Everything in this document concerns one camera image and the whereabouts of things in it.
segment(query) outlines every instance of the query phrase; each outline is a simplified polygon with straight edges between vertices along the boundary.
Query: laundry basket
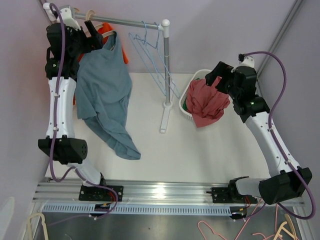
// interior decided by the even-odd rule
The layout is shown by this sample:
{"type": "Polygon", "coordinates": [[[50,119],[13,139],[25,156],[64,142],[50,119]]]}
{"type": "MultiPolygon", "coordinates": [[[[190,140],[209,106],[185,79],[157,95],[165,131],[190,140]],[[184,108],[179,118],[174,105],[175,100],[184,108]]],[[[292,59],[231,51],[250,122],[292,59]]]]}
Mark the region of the laundry basket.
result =
{"type": "Polygon", "coordinates": [[[192,114],[185,111],[184,110],[184,103],[187,99],[187,92],[188,92],[188,88],[190,86],[190,83],[193,79],[204,79],[205,76],[208,74],[208,73],[211,73],[212,70],[209,70],[209,69],[201,69],[199,71],[197,71],[193,77],[191,78],[191,80],[189,81],[188,85],[186,86],[183,94],[182,94],[182,97],[180,97],[180,100],[179,100],[179,108],[181,110],[181,112],[183,113],[183,116],[185,116],[187,119],[193,121],[194,118],[192,117],[192,114]]]}

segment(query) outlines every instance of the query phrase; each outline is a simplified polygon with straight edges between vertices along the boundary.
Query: white wall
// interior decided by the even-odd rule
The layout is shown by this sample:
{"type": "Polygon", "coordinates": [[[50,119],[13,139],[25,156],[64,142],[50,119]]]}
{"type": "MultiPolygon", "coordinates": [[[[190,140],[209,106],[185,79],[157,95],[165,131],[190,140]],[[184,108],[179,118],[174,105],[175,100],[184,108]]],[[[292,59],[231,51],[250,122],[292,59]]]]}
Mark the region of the white wall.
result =
{"type": "MultiPolygon", "coordinates": [[[[109,18],[160,23],[169,19],[173,73],[213,69],[219,61],[238,63],[238,54],[267,50],[295,0],[52,0],[82,13],[93,9],[109,18]]],[[[128,33],[144,29],[115,25],[129,58],[130,72],[146,72],[128,33]]],[[[149,30],[148,40],[157,31],[149,30]]]]}
{"type": "Polygon", "coordinates": [[[48,165],[38,149],[49,119],[48,22],[37,1],[10,0],[2,3],[0,24],[0,205],[15,197],[5,239],[16,240],[48,165]]]}
{"type": "MultiPolygon", "coordinates": [[[[288,30],[276,55],[287,71],[287,88],[274,114],[274,121],[288,149],[303,168],[309,167],[313,177],[309,184],[318,204],[311,220],[320,237],[320,4],[306,0],[288,30]]],[[[277,62],[272,61],[261,78],[263,96],[271,106],[278,97],[283,76],[277,62]]]]}

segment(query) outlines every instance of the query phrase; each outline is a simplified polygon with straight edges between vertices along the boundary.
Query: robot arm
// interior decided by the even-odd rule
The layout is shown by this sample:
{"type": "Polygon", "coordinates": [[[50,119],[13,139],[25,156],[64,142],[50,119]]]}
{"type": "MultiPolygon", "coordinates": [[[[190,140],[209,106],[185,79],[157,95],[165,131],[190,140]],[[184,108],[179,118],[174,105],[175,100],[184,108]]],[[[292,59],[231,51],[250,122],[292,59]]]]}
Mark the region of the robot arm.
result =
{"type": "MultiPolygon", "coordinates": [[[[230,181],[231,189],[234,189],[236,195],[261,197],[269,205],[300,197],[305,188],[277,147],[269,129],[270,109],[266,101],[256,94],[257,73],[254,59],[240,54],[239,60],[237,67],[219,62],[215,69],[205,76],[206,84],[211,86],[218,76],[221,77],[216,88],[232,98],[234,111],[259,144],[271,178],[239,177],[230,181]]],[[[312,178],[311,171],[309,168],[301,168],[292,157],[272,120],[271,126],[289,161],[308,184],[312,178]]]]}
{"type": "MultiPolygon", "coordinates": [[[[49,3],[43,5],[51,19],[59,18],[57,13],[51,11],[49,3]]],[[[86,37],[82,27],[74,18],[74,9],[63,6],[60,14],[64,22],[65,32],[65,54],[62,73],[56,91],[58,70],[62,51],[62,28],[60,23],[53,23],[46,28],[50,47],[47,49],[45,66],[46,76],[50,87],[50,118],[46,131],[46,138],[38,140],[38,147],[50,156],[50,149],[54,138],[53,160],[63,165],[74,167],[81,176],[89,182],[99,185],[102,175],[86,160],[88,146],[85,140],[75,138],[73,126],[73,97],[77,84],[77,73],[79,69],[78,58],[81,54],[89,53],[103,46],[103,37],[100,35],[91,21],[85,21],[91,36],[86,37]]]]}

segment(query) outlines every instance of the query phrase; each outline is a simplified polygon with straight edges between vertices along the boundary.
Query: red cloth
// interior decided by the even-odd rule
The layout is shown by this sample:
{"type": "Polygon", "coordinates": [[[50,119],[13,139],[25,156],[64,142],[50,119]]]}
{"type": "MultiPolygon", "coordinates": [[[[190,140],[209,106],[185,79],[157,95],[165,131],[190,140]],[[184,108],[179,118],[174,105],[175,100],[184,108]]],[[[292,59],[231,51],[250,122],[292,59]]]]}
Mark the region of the red cloth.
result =
{"type": "Polygon", "coordinates": [[[224,109],[230,104],[229,96],[218,92],[216,85],[220,77],[212,86],[206,85],[205,79],[193,80],[187,91],[186,107],[192,114],[197,128],[215,123],[224,115],[224,109]]]}

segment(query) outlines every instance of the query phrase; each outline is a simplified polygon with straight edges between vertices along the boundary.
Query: cable clip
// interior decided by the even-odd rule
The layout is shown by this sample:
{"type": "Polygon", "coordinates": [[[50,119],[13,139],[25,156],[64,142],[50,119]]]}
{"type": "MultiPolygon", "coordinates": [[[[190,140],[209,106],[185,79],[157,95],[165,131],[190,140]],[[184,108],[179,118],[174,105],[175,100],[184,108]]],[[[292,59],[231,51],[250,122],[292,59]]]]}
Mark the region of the cable clip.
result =
{"type": "Polygon", "coordinates": [[[274,131],[275,130],[275,126],[274,125],[272,125],[270,128],[268,128],[268,132],[270,132],[270,131],[274,131]]]}
{"type": "Polygon", "coordinates": [[[291,163],[291,159],[288,158],[288,160],[285,161],[285,164],[291,163]]]}

